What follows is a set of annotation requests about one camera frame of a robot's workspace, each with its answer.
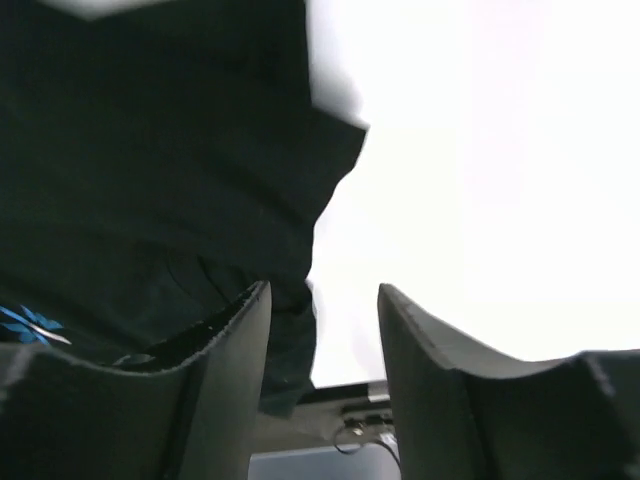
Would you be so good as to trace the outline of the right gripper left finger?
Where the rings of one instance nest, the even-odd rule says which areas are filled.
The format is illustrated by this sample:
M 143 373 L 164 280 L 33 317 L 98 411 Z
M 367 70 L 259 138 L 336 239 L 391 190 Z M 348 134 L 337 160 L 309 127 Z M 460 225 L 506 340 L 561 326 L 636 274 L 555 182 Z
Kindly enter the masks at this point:
M 244 479 L 271 320 L 268 283 L 101 366 L 42 344 L 1 347 L 5 479 Z

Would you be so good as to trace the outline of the black t shirt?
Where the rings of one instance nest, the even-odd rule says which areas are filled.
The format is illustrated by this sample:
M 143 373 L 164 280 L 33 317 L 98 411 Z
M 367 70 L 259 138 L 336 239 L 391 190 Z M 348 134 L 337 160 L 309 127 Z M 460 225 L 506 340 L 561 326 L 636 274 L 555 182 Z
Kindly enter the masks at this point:
M 259 409 L 312 387 L 315 224 L 366 133 L 313 105 L 302 1 L 1 5 L 1 338 L 115 365 L 271 286 Z

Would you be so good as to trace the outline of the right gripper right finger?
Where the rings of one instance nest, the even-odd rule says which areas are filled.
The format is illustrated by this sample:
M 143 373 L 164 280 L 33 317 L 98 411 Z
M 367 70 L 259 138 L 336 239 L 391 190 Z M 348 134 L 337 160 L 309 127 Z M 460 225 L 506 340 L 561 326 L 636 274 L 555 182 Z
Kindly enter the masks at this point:
M 635 479 L 639 354 L 527 362 L 378 292 L 405 479 Z

